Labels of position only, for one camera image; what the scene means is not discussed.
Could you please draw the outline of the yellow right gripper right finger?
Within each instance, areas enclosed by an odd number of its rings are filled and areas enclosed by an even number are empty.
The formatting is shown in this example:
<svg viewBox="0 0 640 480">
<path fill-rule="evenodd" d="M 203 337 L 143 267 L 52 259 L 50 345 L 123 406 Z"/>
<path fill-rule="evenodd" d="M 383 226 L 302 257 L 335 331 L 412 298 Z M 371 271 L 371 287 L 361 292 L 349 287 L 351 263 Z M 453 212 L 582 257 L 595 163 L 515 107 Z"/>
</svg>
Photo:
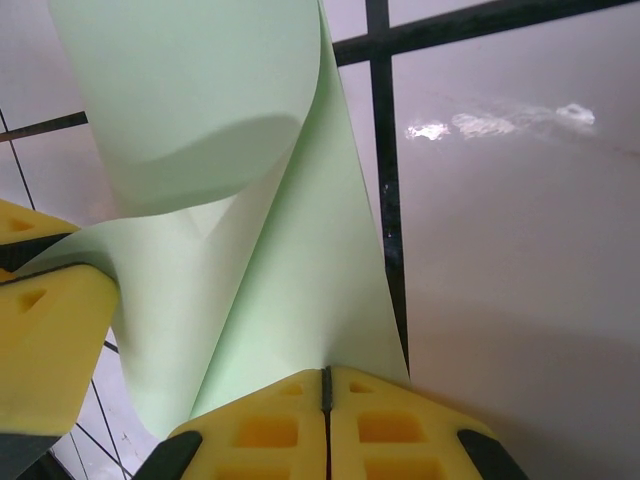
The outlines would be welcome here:
<svg viewBox="0 0 640 480">
<path fill-rule="evenodd" d="M 353 368 L 331 379 L 332 480 L 482 480 L 458 432 L 484 424 Z"/>
</svg>

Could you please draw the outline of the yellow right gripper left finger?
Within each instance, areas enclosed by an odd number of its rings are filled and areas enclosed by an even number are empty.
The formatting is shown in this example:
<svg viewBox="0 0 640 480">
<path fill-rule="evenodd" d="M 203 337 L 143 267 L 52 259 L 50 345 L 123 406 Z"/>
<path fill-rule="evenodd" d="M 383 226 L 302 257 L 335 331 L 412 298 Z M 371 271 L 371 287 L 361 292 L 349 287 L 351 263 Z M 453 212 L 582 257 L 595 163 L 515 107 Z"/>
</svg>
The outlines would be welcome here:
<svg viewBox="0 0 640 480">
<path fill-rule="evenodd" d="M 180 427 L 202 436 L 181 480 L 326 480 L 322 373 L 303 370 Z"/>
</svg>

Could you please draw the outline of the light green paper sheet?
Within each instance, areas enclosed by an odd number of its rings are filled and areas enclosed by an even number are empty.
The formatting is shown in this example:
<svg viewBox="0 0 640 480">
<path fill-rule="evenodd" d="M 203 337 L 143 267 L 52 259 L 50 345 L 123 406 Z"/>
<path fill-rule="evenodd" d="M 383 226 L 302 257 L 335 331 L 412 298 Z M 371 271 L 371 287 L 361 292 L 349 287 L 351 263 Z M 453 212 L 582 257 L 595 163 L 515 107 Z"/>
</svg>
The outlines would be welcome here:
<svg viewBox="0 0 640 480">
<path fill-rule="evenodd" d="M 49 0 L 119 216 L 27 272 L 120 289 L 146 429 L 304 369 L 408 378 L 319 0 Z"/>
</svg>

